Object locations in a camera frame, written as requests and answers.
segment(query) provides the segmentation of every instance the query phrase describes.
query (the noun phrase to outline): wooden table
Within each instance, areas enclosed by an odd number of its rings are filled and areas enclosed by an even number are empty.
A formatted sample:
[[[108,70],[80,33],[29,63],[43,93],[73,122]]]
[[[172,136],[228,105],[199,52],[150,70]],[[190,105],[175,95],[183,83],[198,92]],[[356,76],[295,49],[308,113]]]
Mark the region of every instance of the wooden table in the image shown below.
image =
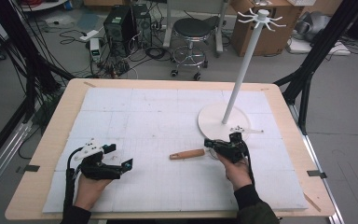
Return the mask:
[[[6,218],[10,220],[61,219],[62,214],[43,214],[42,209],[57,160],[65,147],[77,113],[83,104],[89,88],[127,89],[183,89],[183,90],[223,90],[231,91],[234,83],[229,82],[184,82],[156,80],[106,80],[73,79],[62,96],[57,109],[34,153],[31,165],[39,165],[37,173],[26,172],[7,208]],[[282,98],[279,88],[273,84],[245,83],[243,91],[263,91],[281,132],[289,156],[296,169],[300,185],[308,201],[308,209],[303,211],[276,212],[278,217],[331,217],[335,213],[322,179],[310,177],[309,170],[317,170],[310,158],[301,134]],[[92,218],[197,218],[235,217],[235,212],[153,212],[153,213],[99,213]]]

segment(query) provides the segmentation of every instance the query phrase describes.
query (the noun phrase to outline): human hand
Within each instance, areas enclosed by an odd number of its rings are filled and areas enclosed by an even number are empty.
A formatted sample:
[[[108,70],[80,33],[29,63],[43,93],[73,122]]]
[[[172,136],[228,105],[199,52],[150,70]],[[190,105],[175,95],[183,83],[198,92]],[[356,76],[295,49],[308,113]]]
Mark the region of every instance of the human hand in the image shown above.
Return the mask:
[[[111,179],[94,180],[81,175],[78,180],[77,196],[74,206],[90,210],[98,201]]]
[[[234,191],[242,188],[246,185],[251,185],[252,180],[249,176],[249,167],[248,162],[244,159],[232,163],[219,153],[217,154],[217,158],[223,163],[226,168],[226,177],[231,182]]]

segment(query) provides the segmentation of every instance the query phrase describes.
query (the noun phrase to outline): power strip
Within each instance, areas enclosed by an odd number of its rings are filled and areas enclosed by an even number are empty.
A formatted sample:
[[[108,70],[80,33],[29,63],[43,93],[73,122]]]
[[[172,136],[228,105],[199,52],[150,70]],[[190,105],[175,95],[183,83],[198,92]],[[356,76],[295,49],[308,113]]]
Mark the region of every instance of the power strip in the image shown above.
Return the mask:
[[[80,37],[80,39],[82,39],[82,40],[88,40],[88,39],[92,38],[93,36],[95,36],[96,34],[98,34],[98,31],[92,30],[92,31],[88,32],[86,36],[83,36],[83,35],[82,35],[82,36]]]

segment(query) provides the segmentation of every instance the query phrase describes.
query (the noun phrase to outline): white pole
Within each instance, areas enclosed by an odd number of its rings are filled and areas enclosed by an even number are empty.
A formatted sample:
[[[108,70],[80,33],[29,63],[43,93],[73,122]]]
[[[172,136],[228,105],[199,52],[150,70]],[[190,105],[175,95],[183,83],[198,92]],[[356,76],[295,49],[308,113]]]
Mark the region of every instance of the white pole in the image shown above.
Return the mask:
[[[257,12],[257,16],[260,21],[263,21],[268,14],[269,12],[263,9]],[[246,50],[245,56],[243,57],[240,74],[238,75],[237,81],[235,82],[234,90],[231,93],[227,110],[225,116],[223,117],[223,121],[222,121],[223,124],[227,124],[228,117],[231,113],[232,107],[234,106],[238,92],[240,91],[241,84],[243,82],[243,79],[245,78],[246,70],[248,70],[249,62],[251,61],[253,53],[255,52],[255,45],[257,44],[258,37],[260,37],[261,30],[263,29],[263,27],[264,27],[264,23],[261,23],[253,30],[251,39],[249,40],[248,49]]]

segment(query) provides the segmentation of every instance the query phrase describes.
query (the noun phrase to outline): computer tower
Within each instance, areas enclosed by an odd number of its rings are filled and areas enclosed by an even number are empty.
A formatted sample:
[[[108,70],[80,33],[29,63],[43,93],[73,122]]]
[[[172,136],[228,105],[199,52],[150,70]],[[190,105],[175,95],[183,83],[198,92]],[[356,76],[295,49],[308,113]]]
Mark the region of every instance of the computer tower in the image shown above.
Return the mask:
[[[146,4],[132,5],[133,16],[136,21],[136,31],[138,36],[138,48],[148,48],[152,46],[151,17]]]
[[[127,57],[131,52],[131,40],[136,36],[135,19],[129,6],[113,6],[103,27],[112,56]]]

